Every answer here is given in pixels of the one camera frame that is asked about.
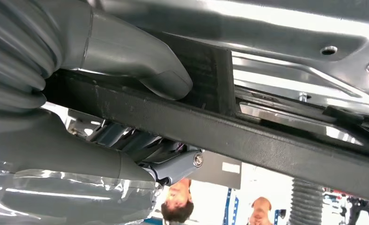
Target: blue lift post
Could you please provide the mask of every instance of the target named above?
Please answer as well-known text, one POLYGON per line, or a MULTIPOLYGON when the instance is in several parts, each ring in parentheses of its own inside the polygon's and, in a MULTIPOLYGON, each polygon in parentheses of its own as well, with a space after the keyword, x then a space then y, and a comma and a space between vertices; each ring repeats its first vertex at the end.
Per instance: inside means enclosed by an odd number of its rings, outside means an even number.
POLYGON ((274 211, 274 225, 278 225, 278 217, 280 216, 280 210, 274 211))
MULTIPOLYGON (((227 190, 226 206, 224 208, 223 225, 228 225, 229 224, 228 218, 229 218, 229 206, 230 206, 231 193, 232 193, 232 189, 229 188, 227 190)), ((239 203, 239 200, 238 200, 238 197, 236 196, 236 199, 234 201, 233 219, 232 219, 231 225, 236 224, 238 203, 239 203)))

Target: car underside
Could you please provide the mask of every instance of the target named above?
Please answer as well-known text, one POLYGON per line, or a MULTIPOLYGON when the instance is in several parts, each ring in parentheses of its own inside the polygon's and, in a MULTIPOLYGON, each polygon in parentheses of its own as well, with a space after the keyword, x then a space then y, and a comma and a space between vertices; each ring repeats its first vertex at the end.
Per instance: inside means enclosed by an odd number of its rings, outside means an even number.
POLYGON ((0 0, 4 204, 139 221, 203 150, 369 199, 369 1, 0 0))

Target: dark hair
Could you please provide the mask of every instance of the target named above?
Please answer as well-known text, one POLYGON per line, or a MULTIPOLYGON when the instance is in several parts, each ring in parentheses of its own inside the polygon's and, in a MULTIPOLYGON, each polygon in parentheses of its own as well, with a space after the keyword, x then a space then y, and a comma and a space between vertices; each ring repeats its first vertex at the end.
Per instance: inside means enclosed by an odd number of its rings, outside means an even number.
POLYGON ((165 221, 170 222, 180 222, 184 223, 190 217, 194 209, 194 204, 187 200, 187 203, 184 207, 175 208, 174 210, 169 210, 167 205, 163 203, 161 205, 161 213, 162 217, 164 217, 165 221))

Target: bolt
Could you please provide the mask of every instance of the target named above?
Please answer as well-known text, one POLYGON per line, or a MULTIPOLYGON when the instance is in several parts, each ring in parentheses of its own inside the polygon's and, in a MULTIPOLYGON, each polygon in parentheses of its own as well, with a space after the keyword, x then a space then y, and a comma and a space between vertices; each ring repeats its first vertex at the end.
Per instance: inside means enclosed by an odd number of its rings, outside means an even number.
POLYGON ((197 155, 194 156, 194 165, 196 167, 200 167, 203 163, 203 157, 200 153, 198 153, 197 155))

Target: man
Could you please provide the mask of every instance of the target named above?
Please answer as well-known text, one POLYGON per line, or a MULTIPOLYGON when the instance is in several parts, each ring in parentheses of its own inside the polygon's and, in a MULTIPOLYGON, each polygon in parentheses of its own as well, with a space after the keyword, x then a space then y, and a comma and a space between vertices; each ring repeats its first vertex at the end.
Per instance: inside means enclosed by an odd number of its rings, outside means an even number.
POLYGON ((270 223, 268 214, 271 210, 271 204, 268 199, 260 197, 252 204, 253 212, 249 218, 249 225, 272 225, 270 223))
POLYGON ((167 198, 161 205, 165 221, 184 223, 190 217, 194 209, 191 184, 191 180, 183 178, 169 188, 167 198))

